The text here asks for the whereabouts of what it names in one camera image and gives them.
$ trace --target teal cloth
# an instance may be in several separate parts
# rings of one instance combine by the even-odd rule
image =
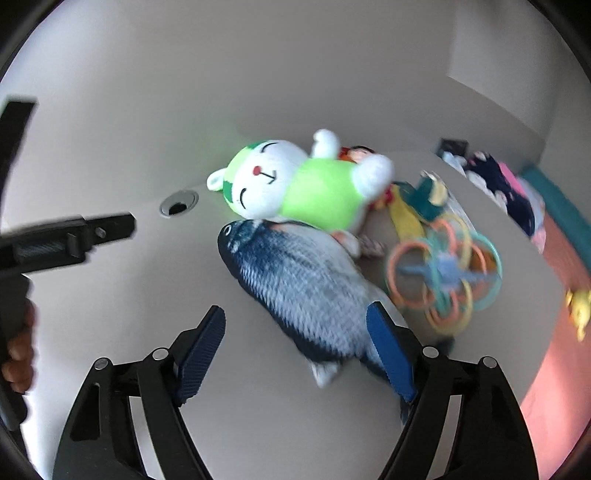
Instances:
[[[443,213],[443,206],[433,205],[429,202],[429,196],[433,189],[433,180],[429,177],[423,177],[417,188],[407,182],[395,183],[400,189],[400,196],[404,203],[415,211],[421,221],[430,223]]]
[[[587,270],[591,273],[591,225],[572,202],[538,167],[530,167],[521,177],[535,188],[546,203],[546,211],[563,231]]]

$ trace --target human hand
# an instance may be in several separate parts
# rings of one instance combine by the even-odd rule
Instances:
[[[8,354],[11,359],[2,365],[2,376],[10,382],[12,389],[25,393],[33,384],[33,328],[35,326],[35,306],[27,300],[24,318],[25,328],[8,342]]]

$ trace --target plush toy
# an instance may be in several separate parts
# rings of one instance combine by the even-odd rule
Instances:
[[[443,213],[449,192],[443,180],[435,173],[421,172],[421,181],[415,188],[409,183],[401,183],[400,195],[417,218],[431,223]]]
[[[566,293],[566,306],[570,307],[570,320],[577,327],[577,340],[582,342],[591,319],[591,290],[569,290]]]
[[[339,160],[348,161],[351,163],[361,163],[366,157],[375,154],[375,151],[363,145],[356,145],[354,147],[343,147],[340,149]],[[378,199],[369,205],[369,210],[381,210],[386,208],[394,201],[392,194],[392,185],[388,185],[386,191],[378,197]]]
[[[359,164],[338,161],[338,137],[314,134],[311,155],[285,140],[251,144],[207,179],[247,219],[297,220],[322,230],[356,232],[370,203],[394,179],[394,165],[371,154]]]
[[[300,223],[265,220],[237,220],[217,238],[230,273],[310,361],[319,387],[353,358],[385,379],[365,323],[370,304],[380,301],[406,326],[388,296],[359,272],[351,257],[360,250],[355,243],[349,232],[329,235]]]

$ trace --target plush toy ear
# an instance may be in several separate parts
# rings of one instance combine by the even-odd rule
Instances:
[[[223,175],[225,172],[226,169],[221,168],[207,177],[207,189],[212,192],[219,192],[223,187]]]

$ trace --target baby rattle toy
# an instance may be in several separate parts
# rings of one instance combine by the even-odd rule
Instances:
[[[399,265],[403,256],[416,249],[423,251],[424,263]],[[423,277],[420,301],[400,293],[400,275]],[[426,238],[398,244],[388,259],[386,280],[396,306],[424,310],[437,333],[453,336],[466,328],[473,312],[487,308],[499,293],[501,258],[488,238],[471,232],[456,215],[444,213],[431,223]]]
[[[324,231],[355,233],[368,206],[394,180],[394,164],[369,154],[360,163],[338,160],[340,142],[318,130],[310,156],[285,140],[244,147],[207,188],[223,191],[234,212],[247,219],[297,220]]]

